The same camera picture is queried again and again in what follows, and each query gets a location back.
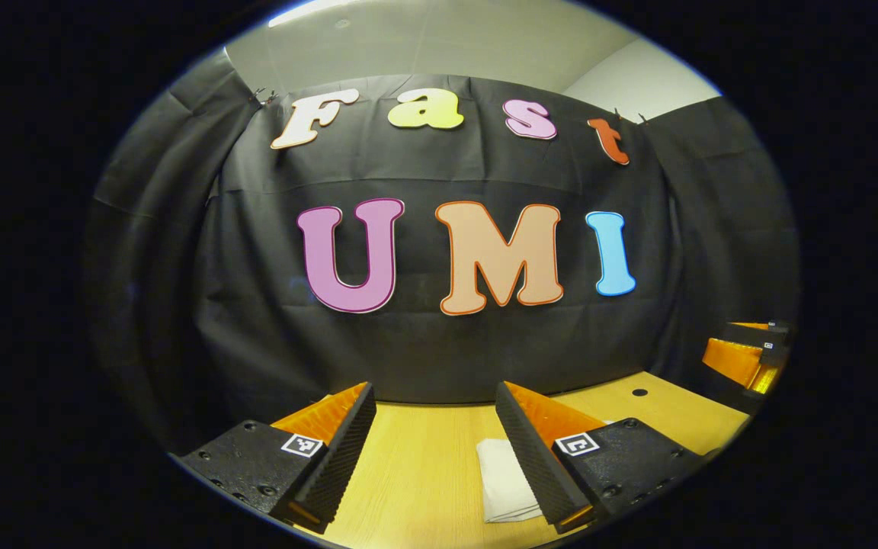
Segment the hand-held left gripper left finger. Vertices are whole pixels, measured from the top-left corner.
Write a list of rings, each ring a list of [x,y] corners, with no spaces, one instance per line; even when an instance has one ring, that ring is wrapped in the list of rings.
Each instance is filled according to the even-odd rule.
[[[335,520],[377,412],[360,382],[320,397],[251,390],[233,424],[182,446],[173,458],[202,482],[289,525],[323,534]]]

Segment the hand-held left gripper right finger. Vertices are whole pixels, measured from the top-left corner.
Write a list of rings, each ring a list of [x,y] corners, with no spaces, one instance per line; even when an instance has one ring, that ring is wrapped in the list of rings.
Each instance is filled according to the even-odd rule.
[[[606,424],[506,381],[498,384],[495,410],[543,517],[558,534],[612,522],[707,462],[640,419]]]

